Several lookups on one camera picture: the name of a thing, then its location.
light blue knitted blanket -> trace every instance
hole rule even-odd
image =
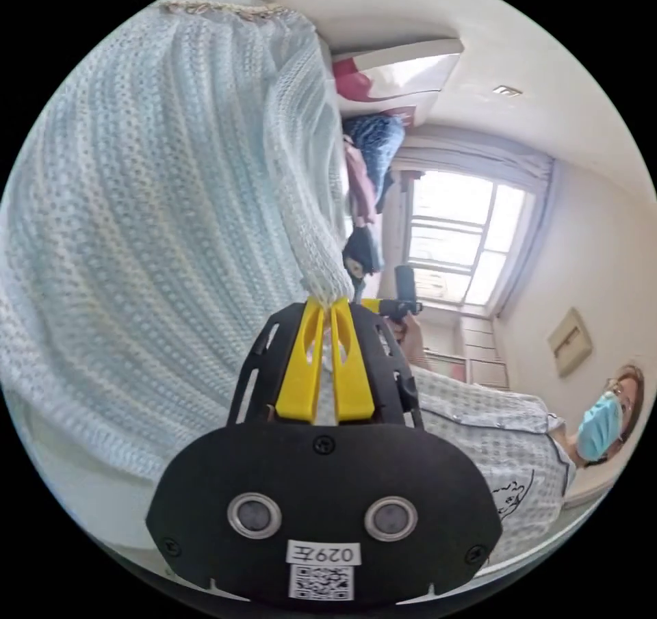
[[[19,430],[30,406],[157,479],[224,425],[269,315],[352,296],[338,134],[293,11],[167,4],[102,41],[40,115],[0,208],[0,379]]]

screw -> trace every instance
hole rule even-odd
[[[481,561],[484,560],[484,558],[486,558],[487,554],[488,554],[488,550],[486,549],[486,546],[473,546],[465,554],[465,563],[479,564]]]
[[[330,436],[319,436],[313,441],[313,450],[318,455],[330,455],[335,450],[335,441]]]
[[[162,540],[162,545],[164,546],[167,555],[170,557],[178,557],[182,552],[178,543],[169,537]]]

sensor eye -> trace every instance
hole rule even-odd
[[[228,522],[235,532],[248,539],[271,537],[282,521],[281,509],[263,494],[241,494],[228,506]]]
[[[373,503],[365,514],[365,530],[380,542],[397,542],[417,525],[415,506],[399,496],[388,496]]]

black robotic device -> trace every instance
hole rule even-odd
[[[321,348],[307,353],[327,320],[337,425],[319,426]],[[226,426],[170,463],[146,524],[171,569],[201,588],[351,615],[430,585],[435,594],[460,587],[502,533],[474,463],[425,432],[411,370],[383,317],[347,300],[326,312],[313,298],[271,316]]]

hair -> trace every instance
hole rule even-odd
[[[630,422],[628,423],[627,428],[621,435],[621,441],[623,444],[627,443],[628,439],[631,437],[636,424],[639,422],[639,417],[641,416],[641,411],[643,410],[643,396],[645,394],[645,380],[643,378],[643,371],[634,364],[625,364],[621,366],[616,372],[616,376],[609,380],[607,383],[607,388],[610,386],[622,382],[623,380],[634,380],[636,382],[636,397],[634,399],[634,405],[632,406],[632,414],[630,415]],[[597,466],[599,464],[604,464],[607,461],[607,458],[602,458],[597,462],[587,462],[584,466],[587,469],[589,466]]]

